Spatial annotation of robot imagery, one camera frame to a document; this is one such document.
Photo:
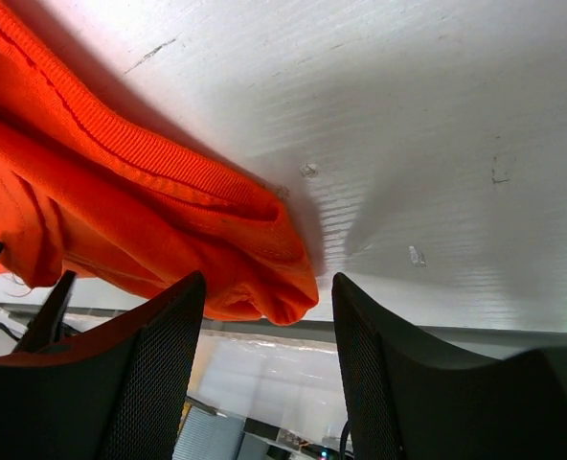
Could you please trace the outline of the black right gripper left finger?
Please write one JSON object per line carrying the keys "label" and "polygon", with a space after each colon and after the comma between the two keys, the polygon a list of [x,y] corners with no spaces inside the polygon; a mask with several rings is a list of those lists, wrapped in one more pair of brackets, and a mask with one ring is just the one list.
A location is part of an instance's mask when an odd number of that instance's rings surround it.
{"label": "black right gripper left finger", "polygon": [[169,459],[201,327],[199,272],[100,326],[0,356],[0,459]]}

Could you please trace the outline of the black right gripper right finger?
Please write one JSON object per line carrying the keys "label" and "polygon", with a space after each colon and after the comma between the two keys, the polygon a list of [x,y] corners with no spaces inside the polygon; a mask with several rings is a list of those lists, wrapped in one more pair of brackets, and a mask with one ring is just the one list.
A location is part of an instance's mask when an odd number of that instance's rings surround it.
{"label": "black right gripper right finger", "polygon": [[332,281],[358,459],[567,459],[567,347],[504,359],[443,341]]}

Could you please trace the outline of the orange t shirt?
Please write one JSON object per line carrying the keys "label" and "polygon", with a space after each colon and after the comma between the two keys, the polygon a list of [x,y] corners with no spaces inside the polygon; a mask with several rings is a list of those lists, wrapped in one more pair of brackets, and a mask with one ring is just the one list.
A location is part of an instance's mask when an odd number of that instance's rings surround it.
{"label": "orange t shirt", "polygon": [[303,239],[257,181],[110,109],[0,1],[0,273],[65,270],[150,298],[193,271],[221,321],[301,320]]}

